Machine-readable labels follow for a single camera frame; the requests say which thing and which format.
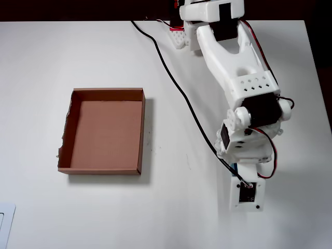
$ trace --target torn cardboard edge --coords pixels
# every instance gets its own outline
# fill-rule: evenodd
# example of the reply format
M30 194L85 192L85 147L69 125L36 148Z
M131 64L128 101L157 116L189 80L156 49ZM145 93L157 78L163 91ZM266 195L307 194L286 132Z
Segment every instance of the torn cardboard edge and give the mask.
M59 148L58 171L140 174L144 110L142 88L74 89Z

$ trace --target robotic arm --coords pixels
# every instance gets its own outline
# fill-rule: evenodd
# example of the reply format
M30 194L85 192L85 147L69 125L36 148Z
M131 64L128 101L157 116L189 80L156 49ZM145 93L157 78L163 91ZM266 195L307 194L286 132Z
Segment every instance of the robotic arm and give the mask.
M230 209L262 211L264 178L269 177L258 174L257 165L271 161L271 139L282 134L281 122L290 119L291 106L279 97L279 86L265 57L251 42L255 39L248 32L251 27L238 20L244 15L243 0L186 0L179 12L184 20L185 44L190 50L202 50L229 104L227 119L217 131L217 154L252 184L247 187L232 177ZM240 46L237 54L218 43L236 36Z

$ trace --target cardboard box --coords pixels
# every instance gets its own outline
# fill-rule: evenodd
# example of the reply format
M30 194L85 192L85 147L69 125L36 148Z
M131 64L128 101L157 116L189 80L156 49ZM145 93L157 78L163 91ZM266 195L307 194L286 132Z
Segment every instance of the cardboard box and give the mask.
M74 89L58 171L141 174L144 109L142 88Z

